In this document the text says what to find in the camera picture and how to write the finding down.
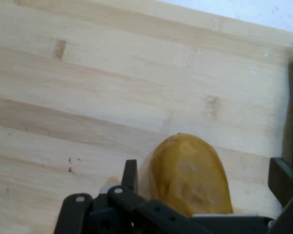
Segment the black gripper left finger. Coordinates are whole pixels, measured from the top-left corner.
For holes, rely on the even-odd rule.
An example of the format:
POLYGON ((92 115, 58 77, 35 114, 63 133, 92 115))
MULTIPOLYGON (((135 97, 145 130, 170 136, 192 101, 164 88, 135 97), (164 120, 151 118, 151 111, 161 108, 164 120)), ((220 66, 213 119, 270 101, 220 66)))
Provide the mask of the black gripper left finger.
POLYGON ((66 197, 56 234, 209 234, 211 231, 152 199, 138 195, 138 168, 127 160, 122 181, 96 198, 79 193, 66 197))

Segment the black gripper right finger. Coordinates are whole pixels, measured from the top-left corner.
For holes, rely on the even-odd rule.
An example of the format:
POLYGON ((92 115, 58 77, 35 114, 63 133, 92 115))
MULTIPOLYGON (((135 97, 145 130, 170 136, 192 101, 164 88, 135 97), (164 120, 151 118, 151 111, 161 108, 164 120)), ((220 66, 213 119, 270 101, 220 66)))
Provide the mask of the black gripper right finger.
POLYGON ((268 233, 293 234, 293 168, 280 157, 270 159, 268 187, 283 207, 268 233))

